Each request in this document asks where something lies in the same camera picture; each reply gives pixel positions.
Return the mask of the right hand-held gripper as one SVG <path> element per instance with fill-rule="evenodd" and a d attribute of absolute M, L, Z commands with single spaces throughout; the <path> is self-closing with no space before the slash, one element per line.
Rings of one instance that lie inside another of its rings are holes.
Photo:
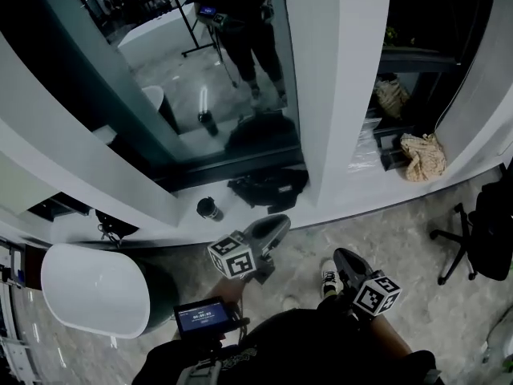
<path fill-rule="evenodd" d="M 353 307 L 376 317 L 389 310 L 402 292 L 402 288 L 381 270 L 373 270 L 362 257 L 344 248 L 333 254 L 343 294 Z"/>

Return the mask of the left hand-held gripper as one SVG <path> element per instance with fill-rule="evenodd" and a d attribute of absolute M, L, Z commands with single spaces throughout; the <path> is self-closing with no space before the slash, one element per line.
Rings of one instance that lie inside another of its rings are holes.
<path fill-rule="evenodd" d="M 275 270 L 271 252 L 291 226 L 284 214 L 254 221 L 244 231 L 234 231 L 208 246 L 215 268 L 228 279 L 255 279 L 264 284 Z"/>

